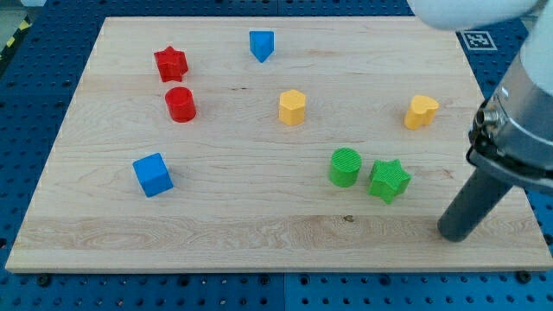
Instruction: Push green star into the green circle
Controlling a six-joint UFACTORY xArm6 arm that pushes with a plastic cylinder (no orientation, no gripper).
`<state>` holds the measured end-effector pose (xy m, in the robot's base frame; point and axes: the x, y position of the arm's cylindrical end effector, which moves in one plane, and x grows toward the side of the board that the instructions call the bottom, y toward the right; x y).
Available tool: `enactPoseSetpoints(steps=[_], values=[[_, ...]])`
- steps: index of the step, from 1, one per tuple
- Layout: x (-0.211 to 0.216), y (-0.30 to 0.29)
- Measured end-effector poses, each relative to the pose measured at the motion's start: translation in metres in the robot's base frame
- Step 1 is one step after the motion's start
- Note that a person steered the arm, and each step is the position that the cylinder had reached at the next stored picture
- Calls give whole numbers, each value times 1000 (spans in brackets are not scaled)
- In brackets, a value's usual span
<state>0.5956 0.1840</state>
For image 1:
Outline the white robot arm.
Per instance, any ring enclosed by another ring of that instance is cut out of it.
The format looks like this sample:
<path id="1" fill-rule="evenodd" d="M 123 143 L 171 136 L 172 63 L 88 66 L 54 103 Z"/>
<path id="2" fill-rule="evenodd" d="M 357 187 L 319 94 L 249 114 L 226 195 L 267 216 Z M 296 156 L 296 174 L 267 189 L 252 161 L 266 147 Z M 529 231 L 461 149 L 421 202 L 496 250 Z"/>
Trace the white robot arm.
<path id="1" fill-rule="evenodd" d="M 475 29 L 539 11 L 493 95 L 476 113 L 469 158 L 506 183 L 551 194 L 552 3 L 413 0 L 409 6 L 440 30 Z"/>

